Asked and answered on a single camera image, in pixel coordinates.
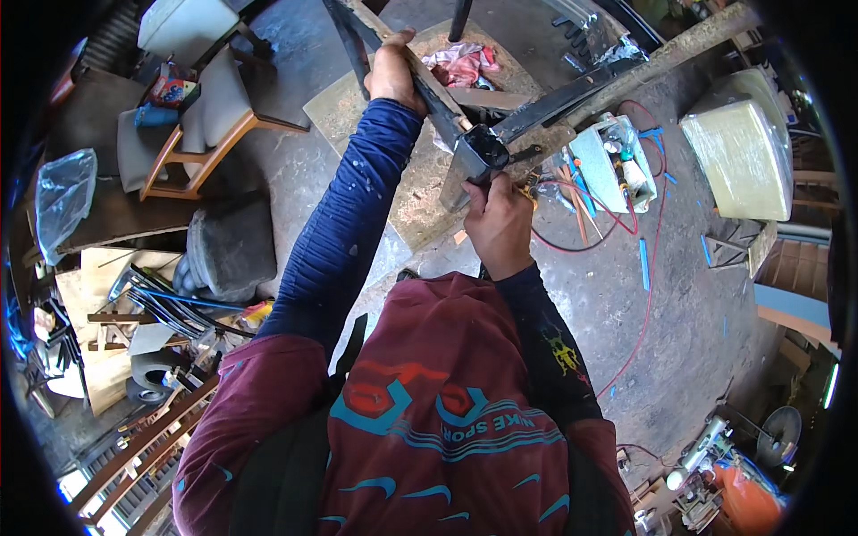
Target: concrete floor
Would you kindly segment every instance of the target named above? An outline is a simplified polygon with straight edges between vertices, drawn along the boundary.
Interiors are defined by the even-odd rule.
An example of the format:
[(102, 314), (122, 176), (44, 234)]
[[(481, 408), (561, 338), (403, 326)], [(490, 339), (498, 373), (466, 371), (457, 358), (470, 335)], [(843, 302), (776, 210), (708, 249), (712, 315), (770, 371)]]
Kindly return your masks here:
[[(410, 24), (419, 31), (449, 18), (452, 4), (449, 0), (394, 0), (381, 18), (394, 29)], [(560, 61), (568, 44), (563, 30), (551, 27), (555, 16), (542, 3), (514, 0), (476, 2), (471, 12), (471, 20), (546, 90), (572, 78), (571, 68)], [(308, 123), (301, 106), (350, 70), (322, 3), (280, 0), (251, 27), (271, 41), (278, 69), (276, 80), (273, 74), (256, 74), (250, 84), (251, 98), (262, 113)], [(669, 185), (671, 196), (664, 208), (647, 334), (635, 361), (617, 381), (613, 396), (606, 394), (600, 403), (605, 417), (617, 426), (619, 443), (643, 445), (666, 455), (668, 462), (699, 433), (704, 417), (731, 377), (734, 391), (741, 391), (743, 384), (759, 376), (764, 356), (774, 356), (777, 335), (774, 324), (757, 318), (746, 272), (711, 273), (700, 243), (701, 233), (728, 234), (735, 225), (712, 212), (708, 184), (676, 126), (711, 83), (712, 57), (687, 63), (627, 96), (646, 106), (664, 127), (668, 169), (679, 183)], [(314, 129), (306, 135), (256, 130), (245, 136), (237, 152), (250, 168), (248, 180), (258, 174), (269, 187), (282, 270), (338, 159)], [(663, 196), (662, 185), (658, 187)], [(628, 359), (644, 321), (647, 293), (641, 284), (637, 241), (646, 239), (651, 258), (658, 203), (641, 214), (639, 221), (639, 237), (618, 229), (588, 253), (562, 254), (532, 243), (546, 288), (577, 339), (597, 392)], [(606, 215), (597, 222), (601, 229), (608, 228)], [(541, 202), (536, 225), (546, 238), (566, 247), (580, 247), (574, 218), (548, 200)], [(422, 251), (412, 252), (388, 227), (352, 318), (369, 312), (370, 327), (375, 325), (384, 296), (402, 267), (414, 268), (424, 277), (452, 270), (476, 275), (479, 260), (470, 242), (456, 245), (452, 239), (461, 228), (453, 226)], [(279, 278), (260, 286), (259, 292), (276, 295), (278, 285)], [(652, 460), (635, 451), (631, 460), (637, 468), (629, 485), (639, 484), (650, 469), (656, 470)]]

